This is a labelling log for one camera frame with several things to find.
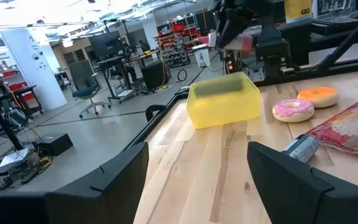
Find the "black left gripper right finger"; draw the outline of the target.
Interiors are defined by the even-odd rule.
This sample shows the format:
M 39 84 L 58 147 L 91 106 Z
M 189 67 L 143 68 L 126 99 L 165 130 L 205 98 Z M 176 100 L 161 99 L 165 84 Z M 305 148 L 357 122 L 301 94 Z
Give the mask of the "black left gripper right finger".
M 259 142 L 247 147 L 250 173 L 273 224 L 314 224 L 323 195 L 333 185 L 313 168 Z

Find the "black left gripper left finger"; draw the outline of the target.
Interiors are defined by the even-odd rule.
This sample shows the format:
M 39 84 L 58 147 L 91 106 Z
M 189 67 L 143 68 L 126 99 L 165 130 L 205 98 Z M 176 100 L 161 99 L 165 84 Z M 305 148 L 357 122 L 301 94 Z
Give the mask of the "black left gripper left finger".
M 148 164 L 149 147 L 141 142 L 48 193 L 48 224 L 133 224 Z

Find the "black food colouring bottle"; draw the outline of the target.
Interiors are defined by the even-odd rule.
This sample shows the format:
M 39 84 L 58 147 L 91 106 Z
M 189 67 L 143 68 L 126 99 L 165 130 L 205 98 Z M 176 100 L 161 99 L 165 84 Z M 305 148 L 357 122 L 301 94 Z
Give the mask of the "black food colouring bottle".
M 294 139 L 282 152 L 296 160 L 307 163 L 319 149 L 318 141 L 309 134 Z

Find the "pink frosted donut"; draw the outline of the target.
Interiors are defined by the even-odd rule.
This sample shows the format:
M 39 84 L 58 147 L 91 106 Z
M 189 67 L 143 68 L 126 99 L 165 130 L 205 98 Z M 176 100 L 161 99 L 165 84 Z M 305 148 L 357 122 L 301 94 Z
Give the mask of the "pink frosted donut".
M 299 123 L 314 115 L 314 106 L 309 101 L 291 98 L 276 103 L 272 108 L 273 117 L 285 123 Z

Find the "red popcorn packet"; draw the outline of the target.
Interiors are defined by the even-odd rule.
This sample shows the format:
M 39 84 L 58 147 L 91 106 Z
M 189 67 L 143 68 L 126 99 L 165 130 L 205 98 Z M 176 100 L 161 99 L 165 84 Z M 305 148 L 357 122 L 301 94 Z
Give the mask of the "red popcorn packet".
M 318 142 L 358 155 L 358 102 L 307 132 Z

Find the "orange frosted donut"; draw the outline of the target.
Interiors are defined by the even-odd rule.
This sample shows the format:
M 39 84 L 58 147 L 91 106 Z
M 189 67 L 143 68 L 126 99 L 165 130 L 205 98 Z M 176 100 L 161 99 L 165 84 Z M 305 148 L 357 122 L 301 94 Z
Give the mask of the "orange frosted donut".
M 319 86 L 301 90 L 298 98 L 309 101 L 315 108 L 327 108 L 339 100 L 339 92 L 329 86 Z

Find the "yellow translucent plastic bin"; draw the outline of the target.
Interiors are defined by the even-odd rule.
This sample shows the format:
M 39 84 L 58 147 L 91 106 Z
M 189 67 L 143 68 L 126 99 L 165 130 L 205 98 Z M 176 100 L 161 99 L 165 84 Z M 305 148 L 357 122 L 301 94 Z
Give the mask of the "yellow translucent plastic bin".
M 186 101 L 196 129 L 221 126 L 260 116 L 260 90 L 244 72 L 192 83 Z

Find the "black computer case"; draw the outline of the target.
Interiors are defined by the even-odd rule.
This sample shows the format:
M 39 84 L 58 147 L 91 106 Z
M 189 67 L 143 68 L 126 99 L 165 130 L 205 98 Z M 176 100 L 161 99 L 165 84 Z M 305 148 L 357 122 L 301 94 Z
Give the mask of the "black computer case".
M 157 89 L 167 84 L 172 77 L 169 64 L 161 60 L 146 65 L 141 72 L 148 89 Z

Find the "white paper sheet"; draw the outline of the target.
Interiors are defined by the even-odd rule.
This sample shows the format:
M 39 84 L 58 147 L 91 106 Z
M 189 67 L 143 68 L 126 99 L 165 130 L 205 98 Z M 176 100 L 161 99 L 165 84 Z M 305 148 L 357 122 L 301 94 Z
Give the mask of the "white paper sheet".
M 26 155 L 28 154 L 28 152 L 29 152 L 29 149 L 25 148 L 25 149 L 21 149 L 19 151 L 14 151 L 14 152 L 4 156 L 0 163 L 0 167 L 4 167 L 6 165 L 22 161 L 23 159 L 26 158 Z

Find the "grey office chair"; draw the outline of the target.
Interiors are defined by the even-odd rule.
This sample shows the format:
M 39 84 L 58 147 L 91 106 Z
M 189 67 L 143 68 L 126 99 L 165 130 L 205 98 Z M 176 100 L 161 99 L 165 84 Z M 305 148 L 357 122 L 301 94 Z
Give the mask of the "grey office chair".
M 83 119 L 83 113 L 88 113 L 93 109 L 95 115 L 99 115 L 97 107 L 108 107 L 111 104 L 103 101 L 94 101 L 93 98 L 103 89 L 98 80 L 98 73 L 94 72 L 89 60 L 82 60 L 69 65 L 69 71 L 72 77 L 72 83 L 75 89 L 71 90 L 71 95 L 75 100 L 89 100 L 90 104 L 79 113 L 78 117 Z

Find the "black desk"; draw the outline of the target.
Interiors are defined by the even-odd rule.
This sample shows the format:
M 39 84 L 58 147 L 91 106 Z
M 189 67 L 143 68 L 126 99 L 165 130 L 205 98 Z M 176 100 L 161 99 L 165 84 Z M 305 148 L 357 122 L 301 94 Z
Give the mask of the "black desk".
M 103 77 L 106 81 L 106 84 L 108 86 L 108 90 L 111 94 L 111 96 L 108 97 L 109 102 L 112 100 L 117 101 L 119 104 L 122 104 L 123 102 L 138 96 L 139 93 L 133 89 L 130 80 L 129 80 L 129 74 L 127 73 L 126 69 L 124 68 L 123 64 L 123 57 L 113 57 L 106 60 L 102 60 L 97 63 L 99 68 L 101 69 L 101 72 L 103 74 Z M 113 67 L 117 67 L 118 72 L 122 75 L 122 78 L 124 80 L 124 88 L 120 93 L 117 93 L 116 88 L 110 84 L 109 77 L 112 75 L 111 69 Z

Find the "black monitor on desk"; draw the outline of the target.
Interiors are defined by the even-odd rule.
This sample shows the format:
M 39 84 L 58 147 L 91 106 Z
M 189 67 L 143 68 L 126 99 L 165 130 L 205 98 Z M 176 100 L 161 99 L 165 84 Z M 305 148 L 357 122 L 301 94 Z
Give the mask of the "black monitor on desk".
M 108 32 L 101 35 L 89 37 L 89 41 L 95 53 L 95 56 L 101 60 L 116 55 L 121 48 L 120 34 L 118 31 Z

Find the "white pillar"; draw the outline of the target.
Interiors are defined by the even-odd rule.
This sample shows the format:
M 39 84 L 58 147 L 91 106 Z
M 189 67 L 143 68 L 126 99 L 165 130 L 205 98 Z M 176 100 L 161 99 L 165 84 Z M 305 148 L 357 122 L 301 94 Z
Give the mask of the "white pillar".
M 0 35 L 27 84 L 35 86 L 35 94 L 44 110 L 66 105 L 67 100 L 54 75 L 56 69 L 49 64 L 52 62 L 58 67 L 45 33 L 16 28 L 2 30 Z

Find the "black frame clip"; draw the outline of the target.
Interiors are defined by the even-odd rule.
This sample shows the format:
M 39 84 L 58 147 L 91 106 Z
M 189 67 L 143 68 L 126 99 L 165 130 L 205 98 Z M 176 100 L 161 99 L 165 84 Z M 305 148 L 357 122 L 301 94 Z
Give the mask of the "black frame clip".
M 145 111 L 147 122 L 151 121 L 154 116 L 160 114 L 167 109 L 166 105 L 150 105 Z

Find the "black aluminium rig frame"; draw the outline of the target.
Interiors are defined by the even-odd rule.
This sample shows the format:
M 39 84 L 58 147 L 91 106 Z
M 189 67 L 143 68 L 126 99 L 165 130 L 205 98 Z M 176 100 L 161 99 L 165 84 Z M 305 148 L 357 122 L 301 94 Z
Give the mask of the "black aluminium rig frame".
M 351 60 L 344 60 L 338 62 L 338 59 L 358 41 L 358 27 L 352 31 L 348 37 L 337 47 L 337 49 L 324 60 L 314 67 L 304 68 L 300 71 L 289 70 L 283 73 L 280 77 L 269 78 L 265 77 L 261 81 L 254 84 L 257 87 L 277 85 L 288 82 L 295 82 L 300 80 L 307 80 L 312 78 L 328 77 L 331 75 L 339 75 L 342 73 L 358 72 L 358 58 Z M 188 90 L 180 90 L 175 93 L 170 101 L 166 104 L 167 109 L 160 114 L 153 117 L 147 122 L 146 126 L 139 132 L 129 143 L 123 148 L 126 150 L 140 142 L 145 141 L 146 137 L 155 129 L 167 113 L 175 106 L 178 100 L 183 100 L 188 96 Z

